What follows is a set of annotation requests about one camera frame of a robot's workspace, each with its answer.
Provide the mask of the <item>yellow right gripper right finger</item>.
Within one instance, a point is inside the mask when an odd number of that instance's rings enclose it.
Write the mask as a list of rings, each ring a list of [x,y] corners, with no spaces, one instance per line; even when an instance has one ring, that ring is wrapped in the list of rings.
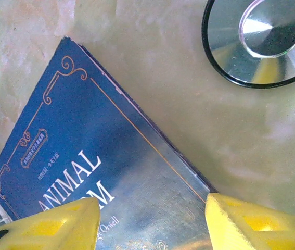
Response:
[[[205,217],[213,250],[295,250],[295,216],[209,193]]]

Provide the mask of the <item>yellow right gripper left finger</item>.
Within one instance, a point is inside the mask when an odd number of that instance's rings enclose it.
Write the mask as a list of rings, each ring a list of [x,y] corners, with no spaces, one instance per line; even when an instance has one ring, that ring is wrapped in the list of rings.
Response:
[[[0,250],[95,250],[99,202],[83,198],[0,226]]]

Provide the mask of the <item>blue Animal Farm book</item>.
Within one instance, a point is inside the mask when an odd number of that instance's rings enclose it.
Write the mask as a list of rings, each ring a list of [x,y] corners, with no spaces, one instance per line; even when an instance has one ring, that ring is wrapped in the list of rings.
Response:
[[[63,38],[0,154],[0,205],[18,220],[80,198],[97,250],[212,250],[213,187],[81,45]]]

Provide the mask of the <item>stethoscope with blue tube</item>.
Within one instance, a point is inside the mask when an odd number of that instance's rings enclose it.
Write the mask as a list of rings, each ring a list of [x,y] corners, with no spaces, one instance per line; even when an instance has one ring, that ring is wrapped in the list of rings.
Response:
[[[295,82],[295,0],[207,0],[201,37],[212,67],[234,84]]]

